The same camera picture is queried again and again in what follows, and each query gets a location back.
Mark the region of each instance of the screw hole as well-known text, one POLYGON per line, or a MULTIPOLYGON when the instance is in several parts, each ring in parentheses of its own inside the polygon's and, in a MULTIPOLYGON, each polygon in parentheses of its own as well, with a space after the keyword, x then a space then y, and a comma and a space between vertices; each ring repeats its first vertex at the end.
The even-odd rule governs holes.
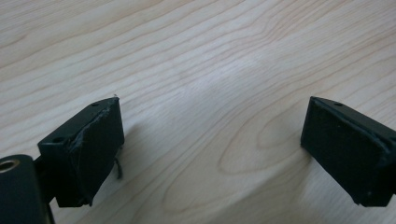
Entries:
POLYGON ((3 161, 0 163, 0 173, 10 171, 14 169, 18 164, 20 164, 20 161, 17 160, 3 161))
POLYGON ((64 140, 63 137, 57 137, 57 138, 52 139, 52 142, 53 143, 61 143, 63 140, 64 140))

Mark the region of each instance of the wood grain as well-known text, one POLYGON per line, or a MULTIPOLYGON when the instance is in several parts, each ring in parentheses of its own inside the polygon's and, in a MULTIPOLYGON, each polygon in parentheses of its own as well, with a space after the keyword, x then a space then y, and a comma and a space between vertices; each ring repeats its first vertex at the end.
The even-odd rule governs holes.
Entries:
POLYGON ((0 156, 117 94, 124 178, 57 223, 395 223, 299 142, 311 95, 396 129, 395 70, 394 0, 1 1, 0 156))

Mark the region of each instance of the hole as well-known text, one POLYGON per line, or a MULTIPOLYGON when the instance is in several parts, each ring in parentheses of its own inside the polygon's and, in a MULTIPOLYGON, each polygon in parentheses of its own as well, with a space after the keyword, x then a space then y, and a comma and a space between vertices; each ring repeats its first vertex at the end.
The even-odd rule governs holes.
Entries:
POLYGON ((7 171, 10 171, 14 169, 18 164, 20 164, 20 161, 17 160, 2 161, 0 163, 0 173, 5 173, 7 171))
POLYGON ((57 137, 52 140, 53 143, 61 143, 64 140, 63 137, 57 137))

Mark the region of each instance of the light wood surface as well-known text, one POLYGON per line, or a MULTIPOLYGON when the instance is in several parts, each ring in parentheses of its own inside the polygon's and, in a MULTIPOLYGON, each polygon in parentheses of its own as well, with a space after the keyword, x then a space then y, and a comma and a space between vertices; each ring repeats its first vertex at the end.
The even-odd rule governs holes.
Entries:
POLYGON ((124 178, 57 223, 396 223, 300 148, 311 95, 396 129, 395 69, 395 0, 1 1, 0 156, 117 94, 124 178))

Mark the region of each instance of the wooden table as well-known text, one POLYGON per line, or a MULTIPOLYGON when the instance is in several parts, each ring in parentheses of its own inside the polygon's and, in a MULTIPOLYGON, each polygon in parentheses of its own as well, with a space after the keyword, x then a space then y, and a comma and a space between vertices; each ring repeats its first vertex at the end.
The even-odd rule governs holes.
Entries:
POLYGON ((5 0, 0 157, 117 94, 124 178, 57 223, 395 223, 300 148, 311 95, 396 129, 395 71, 395 0, 5 0))

